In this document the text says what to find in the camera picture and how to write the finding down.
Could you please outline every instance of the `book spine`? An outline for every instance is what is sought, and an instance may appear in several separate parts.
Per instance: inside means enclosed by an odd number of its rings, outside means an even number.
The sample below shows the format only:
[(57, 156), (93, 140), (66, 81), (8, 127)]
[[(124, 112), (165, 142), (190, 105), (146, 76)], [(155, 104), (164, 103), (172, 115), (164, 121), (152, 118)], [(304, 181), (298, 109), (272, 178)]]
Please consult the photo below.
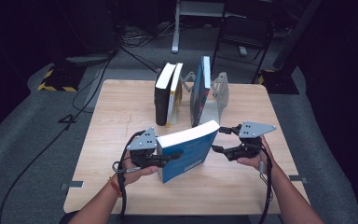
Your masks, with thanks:
[(171, 127), (171, 119), (173, 113), (173, 106), (175, 104), (175, 91), (171, 91), (170, 93), (170, 100), (168, 102), (168, 110), (167, 110), (167, 122), (165, 123), (165, 127)]
[(155, 88), (156, 124), (159, 126), (167, 122), (169, 97), (169, 90)]

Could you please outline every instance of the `gray floor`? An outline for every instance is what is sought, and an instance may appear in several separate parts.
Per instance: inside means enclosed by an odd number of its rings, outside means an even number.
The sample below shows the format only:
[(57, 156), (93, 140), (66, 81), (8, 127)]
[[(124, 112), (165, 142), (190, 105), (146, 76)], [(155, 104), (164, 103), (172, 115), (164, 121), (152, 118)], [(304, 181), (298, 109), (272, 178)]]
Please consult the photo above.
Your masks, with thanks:
[[(212, 28), (183, 31), (177, 54), (171, 54), (171, 35), (145, 47), (127, 50), (157, 66), (184, 63), (186, 74), (197, 69), (201, 55), (212, 56), (216, 34), (217, 30)], [(264, 68), (272, 68), (282, 43), (282, 39), (274, 40)], [(222, 47), (221, 51), (222, 54), (226, 51), (227, 54), (240, 58), (236, 48)], [(73, 104), (83, 106), (90, 94), (92, 85), (79, 92), (78, 96), (76, 92), (38, 91), (37, 86), (49, 67), (50, 64), (47, 64), (29, 79), (28, 85), (32, 93), (0, 125), (0, 205), (16, 177), (62, 130), (64, 124), (58, 123), (58, 120), (77, 113)], [(100, 68), (100, 65), (95, 65), (87, 69), (80, 89), (95, 78)], [(155, 78), (152, 72), (123, 50), (107, 68), (108, 77)], [(225, 71), (231, 83), (250, 83), (254, 69), (250, 65), (217, 59), (213, 76)], [(275, 94), (270, 95), (270, 99), (297, 169), (308, 182), (305, 188), (310, 202), (326, 223), (358, 223), (358, 207), (351, 183), (337, 165), (320, 133), (305, 94), (305, 80), (299, 69), (293, 73), (293, 78), (299, 88), (299, 95)], [(66, 193), (61, 190), (61, 185), (72, 179), (91, 116), (91, 113), (82, 113), (69, 131), (63, 132), (25, 172), (7, 198), (3, 223), (57, 223), (60, 220), (64, 214), (62, 207)], [(258, 219), (259, 216), (251, 216), (253, 223)], [(269, 216), (266, 221), (279, 222), (276, 216)]]

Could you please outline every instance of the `black book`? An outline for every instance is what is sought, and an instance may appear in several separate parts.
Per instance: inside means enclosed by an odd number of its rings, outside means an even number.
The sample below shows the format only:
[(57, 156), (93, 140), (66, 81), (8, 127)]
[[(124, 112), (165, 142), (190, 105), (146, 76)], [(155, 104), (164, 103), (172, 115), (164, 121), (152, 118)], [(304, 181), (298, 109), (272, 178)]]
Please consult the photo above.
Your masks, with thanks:
[(154, 102), (156, 106), (156, 124), (164, 126), (167, 122), (168, 105), (170, 101), (170, 90), (172, 74), (176, 64), (167, 63), (158, 73), (155, 85)]

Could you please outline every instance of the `chair leg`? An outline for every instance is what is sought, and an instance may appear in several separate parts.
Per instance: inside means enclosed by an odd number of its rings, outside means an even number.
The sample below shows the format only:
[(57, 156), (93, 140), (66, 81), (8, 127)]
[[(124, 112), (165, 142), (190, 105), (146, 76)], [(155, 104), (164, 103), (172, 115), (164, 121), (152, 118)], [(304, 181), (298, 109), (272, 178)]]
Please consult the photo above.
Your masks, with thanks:
[(213, 72), (214, 59), (216, 58), (216, 52), (219, 50), (219, 47), (220, 47), (220, 36), (217, 37), (216, 45), (214, 46), (214, 52), (213, 52), (212, 64), (211, 64), (211, 73)]
[(258, 57), (258, 54), (260, 54), (261, 49), (257, 52), (257, 54), (254, 57), (254, 60)]
[(264, 58), (266, 57), (268, 48), (264, 49), (263, 56), (261, 56), (260, 62), (258, 63), (257, 69), (255, 70), (255, 75), (252, 79), (252, 84), (255, 84), (255, 79), (257, 78), (257, 74), (260, 71), (261, 64), (264, 61)]

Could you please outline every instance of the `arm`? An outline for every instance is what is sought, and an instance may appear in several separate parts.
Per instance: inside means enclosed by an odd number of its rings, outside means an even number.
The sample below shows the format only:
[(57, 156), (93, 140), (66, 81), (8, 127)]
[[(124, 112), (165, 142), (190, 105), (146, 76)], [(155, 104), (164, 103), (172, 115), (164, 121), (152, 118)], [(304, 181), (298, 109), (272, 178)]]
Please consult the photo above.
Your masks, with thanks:
[[(133, 166), (130, 160), (125, 160), (125, 167)], [(151, 175), (157, 171), (157, 166), (146, 167), (142, 170), (125, 174), (127, 186), (137, 181), (143, 175)], [(111, 181), (118, 186), (117, 175), (113, 175)], [(69, 223), (107, 223), (110, 214), (115, 207), (118, 193), (113, 189), (110, 182), (103, 188), (71, 219)]]
[[(272, 187), (278, 199), (284, 223), (324, 223), (273, 159), (269, 144), (264, 136), (262, 136), (262, 141), (272, 160)], [(262, 160), (266, 164), (266, 155), (263, 153)], [(258, 170), (260, 159), (259, 157), (252, 159), (239, 158), (237, 162), (253, 166)]]

